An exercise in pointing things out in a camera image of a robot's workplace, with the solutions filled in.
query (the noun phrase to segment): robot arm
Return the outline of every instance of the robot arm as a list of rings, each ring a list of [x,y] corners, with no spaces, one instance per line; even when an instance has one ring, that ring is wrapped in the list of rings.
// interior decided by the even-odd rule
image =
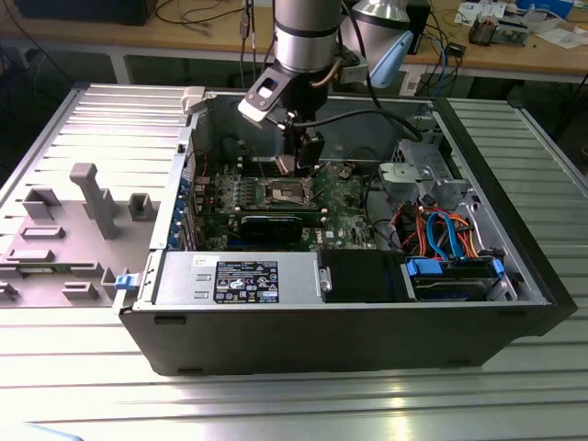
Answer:
[[[313,119],[327,99],[324,79],[335,65],[341,0],[276,0],[276,61],[246,94],[239,110],[261,122],[281,99],[282,107]]]
[[[336,76],[345,83],[363,83],[371,68],[378,85],[388,85],[412,40],[405,5],[406,0],[362,0],[353,9],[361,26],[352,27],[349,18],[342,24],[341,0],[276,0],[276,61],[245,94],[239,110],[253,123],[267,119],[282,130],[285,150],[293,158],[289,165],[281,164],[283,173],[318,162],[321,134],[294,123],[315,120]],[[359,50],[359,29],[362,40],[376,50],[369,66]],[[342,41],[337,44],[338,33],[346,34],[349,49]]]

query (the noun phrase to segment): metal workbench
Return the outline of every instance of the metal workbench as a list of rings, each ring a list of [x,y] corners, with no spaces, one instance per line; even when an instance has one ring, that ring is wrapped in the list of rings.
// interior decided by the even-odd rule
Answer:
[[[26,187],[51,183],[59,197],[81,197],[67,180],[80,159],[112,167],[116,200],[141,186],[158,200],[185,123],[181,93],[73,91],[0,191],[0,253],[25,215],[17,200]],[[480,368],[166,378],[110,308],[0,309],[2,420],[87,441],[588,439],[586,182],[524,110],[450,102],[580,308],[555,330]],[[105,146],[96,137],[104,132],[132,147]],[[137,184],[129,174],[152,161],[161,172]]]

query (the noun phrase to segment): wooden desk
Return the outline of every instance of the wooden desk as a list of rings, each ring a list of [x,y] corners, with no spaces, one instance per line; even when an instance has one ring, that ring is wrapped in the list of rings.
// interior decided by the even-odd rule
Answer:
[[[466,55],[460,73],[470,76],[502,77],[537,81],[578,83],[588,72],[588,49],[585,46],[564,50],[536,36],[529,36],[525,47],[492,45],[482,47],[468,44],[467,26],[453,25],[459,0],[433,0],[435,14],[441,28],[451,41],[466,45]],[[7,47],[33,47],[12,23],[0,3],[0,39]],[[192,7],[214,5],[212,0],[182,0],[184,11]],[[211,17],[237,9],[240,0],[226,0],[210,11],[193,14],[193,18]],[[119,83],[131,83],[132,78],[125,62],[127,55],[146,55],[190,59],[238,60],[241,41],[239,37],[240,13],[234,13],[210,22],[210,37],[185,28],[165,23],[151,17],[144,27],[128,27],[113,24],[80,23],[56,20],[28,20],[12,7],[21,26],[48,50],[100,52],[110,56]],[[166,6],[161,14],[172,20],[179,15],[174,3]],[[588,21],[588,14],[572,11],[570,19]],[[255,9],[257,27],[258,60],[263,58],[271,41],[271,9]],[[246,47],[251,52],[251,42]],[[245,59],[251,60],[247,53]],[[422,74],[430,72],[437,63],[432,43],[424,41],[416,55],[406,58],[402,69],[407,72],[402,92],[409,95],[414,83]]]

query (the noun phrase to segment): white paper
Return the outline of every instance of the white paper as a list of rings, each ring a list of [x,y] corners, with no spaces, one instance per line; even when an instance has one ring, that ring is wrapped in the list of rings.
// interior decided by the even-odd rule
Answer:
[[[481,3],[462,3],[459,5],[458,13],[456,14],[455,23],[472,26],[478,14],[484,16],[495,16],[496,18],[504,17],[504,10],[506,10],[505,2],[496,2],[491,4]]]
[[[566,29],[555,28],[547,32],[537,34],[540,39],[548,41],[564,49],[575,48],[581,44],[588,44],[588,38],[582,34],[574,34]]]
[[[219,255],[195,255],[192,266],[216,266],[220,259]]]

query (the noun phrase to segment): computer case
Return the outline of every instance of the computer case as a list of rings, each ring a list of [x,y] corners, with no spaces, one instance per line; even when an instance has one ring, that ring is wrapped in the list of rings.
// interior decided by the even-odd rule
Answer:
[[[24,18],[143,26],[157,0],[15,0]]]

